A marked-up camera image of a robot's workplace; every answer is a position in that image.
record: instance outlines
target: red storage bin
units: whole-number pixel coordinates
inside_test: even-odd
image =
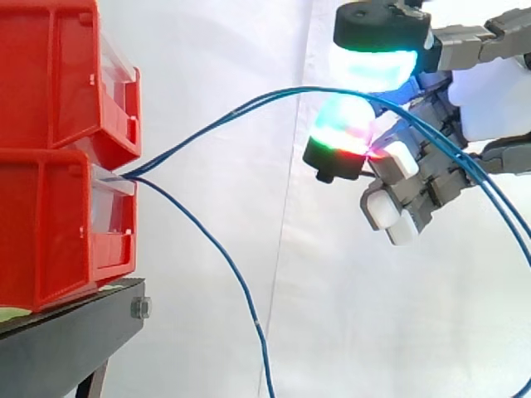
[[[77,148],[108,170],[139,157],[139,72],[96,0],[0,0],[0,37],[0,148]]]
[[[0,149],[0,306],[40,311],[134,271],[136,185],[78,150]]]

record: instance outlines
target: cable bundle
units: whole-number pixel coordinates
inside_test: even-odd
[[[160,166],[168,158],[173,156],[176,152],[183,149],[184,147],[186,147],[187,145],[189,145],[196,139],[200,138],[201,136],[205,135],[206,133],[212,131],[213,129],[216,129],[222,126],[223,124],[227,124],[231,122],[232,120],[239,119],[241,116],[248,114],[255,109],[261,108],[262,106],[265,106],[269,104],[270,102],[274,102],[274,101],[277,101],[277,100],[280,100],[286,97],[290,97],[293,95],[309,93],[309,92],[353,95],[356,97],[364,98],[366,100],[384,105],[389,110],[391,110],[392,112],[396,113],[397,115],[405,119],[409,124],[411,124],[411,126],[415,127],[426,139],[432,142],[446,156],[451,158],[463,170],[465,170],[466,173],[469,175],[470,179],[474,183],[476,183],[478,186],[480,186],[480,188],[483,190],[485,195],[487,195],[490,201],[492,201],[494,207],[500,213],[500,215],[504,219],[507,226],[510,228],[511,232],[514,235],[514,238],[517,240],[520,246],[520,249],[524,253],[526,260],[528,261],[529,267],[531,267],[531,254],[529,253],[528,246],[526,245],[524,238],[520,234],[518,227],[514,224],[514,221],[511,219],[510,215],[505,210],[503,205],[505,205],[507,209],[509,209],[510,213],[512,213],[516,221],[525,230],[528,238],[531,238],[531,228],[529,228],[529,225],[527,224],[525,219],[521,216],[521,214],[518,212],[518,210],[513,205],[513,203],[502,192],[502,190],[492,180],[492,178],[490,178],[489,174],[478,163],[476,163],[474,159],[468,153],[462,151],[457,145],[451,142],[443,133],[441,133],[440,131],[438,131],[437,129],[435,129],[433,126],[429,125],[422,119],[419,119],[417,116],[415,116],[411,112],[404,110],[400,105],[394,104],[393,102],[390,102],[390,101],[387,101],[387,100],[384,100],[378,97],[375,97],[373,95],[359,93],[357,91],[341,90],[341,89],[334,89],[334,88],[328,88],[328,87],[313,87],[313,86],[303,86],[303,87],[298,87],[298,88],[277,90],[277,91],[270,92],[268,94],[260,95],[259,97],[256,97],[252,99],[251,101],[248,101],[242,106],[234,109],[232,112],[229,112],[228,114],[222,116],[220,119],[213,122],[212,124],[209,124],[204,129],[201,129],[194,135],[185,139],[184,141],[182,141],[180,144],[176,145],[175,147],[170,148],[168,151],[158,155],[156,158],[153,158],[152,160],[146,162],[142,166],[135,168],[133,171],[125,173],[123,177],[131,179],[131,180],[135,180],[138,182],[142,182],[150,186],[151,188],[153,188],[158,193],[165,196],[168,200],[170,200],[218,248],[218,250],[222,253],[222,255],[225,257],[225,259],[231,266],[231,270],[235,274],[246,296],[247,305],[249,307],[253,322],[255,323],[258,337],[261,341],[262,357],[263,357],[264,368],[265,368],[265,378],[267,381],[267,387],[268,387],[270,398],[275,397],[275,392],[274,392],[273,382],[272,382],[271,373],[270,373],[270,364],[269,364],[269,355],[267,351],[266,337],[261,328],[260,321],[258,320],[255,305],[252,301],[251,293],[246,285],[245,280],[241,276],[241,273],[236,267],[234,261],[231,259],[230,255],[223,248],[223,246],[219,243],[219,241],[217,241],[212,236],[212,234],[208,232],[208,230],[201,224],[201,222],[189,210],[187,210],[182,204],[180,204],[174,197],[172,197],[170,194],[165,192],[162,188],[156,186],[152,182],[149,182],[141,178],[141,176],[144,175],[146,172],[149,172],[155,169],[156,167]],[[531,380],[521,391],[519,391],[514,396],[514,398],[522,398],[530,391],[531,391]]]

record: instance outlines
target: led light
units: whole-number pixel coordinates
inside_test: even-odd
[[[310,134],[331,149],[366,154],[373,138],[373,107],[349,95],[332,95],[319,112]]]
[[[416,51],[357,52],[330,48],[330,72],[343,86],[366,93],[398,90],[417,65]]]

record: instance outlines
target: white wall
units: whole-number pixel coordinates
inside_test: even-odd
[[[146,159],[254,95],[328,82],[335,0],[100,2],[143,72]],[[514,393],[531,375],[531,275],[509,232],[474,191],[392,248],[358,209],[366,182],[325,186],[300,160],[322,99],[273,104],[149,175],[226,245],[263,323],[271,314],[277,395]],[[500,179],[531,220],[527,182]],[[258,341],[222,257],[145,187],[139,228],[153,317],[112,358],[104,396],[257,396]]]

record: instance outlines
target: white fingertip pad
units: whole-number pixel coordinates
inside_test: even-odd
[[[409,211],[403,211],[400,220],[394,226],[387,228],[387,235],[395,246],[408,245],[418,237],[417,226]]]
[[[383,149],[383,156],[394,160],[405,180],[416,176],[419,172],[417,161],[402,141],[395,141],[387,145]]]
[[[379,230],[385,230],[400,220],[400,211],[383,189],[369,195],[367,210]]]

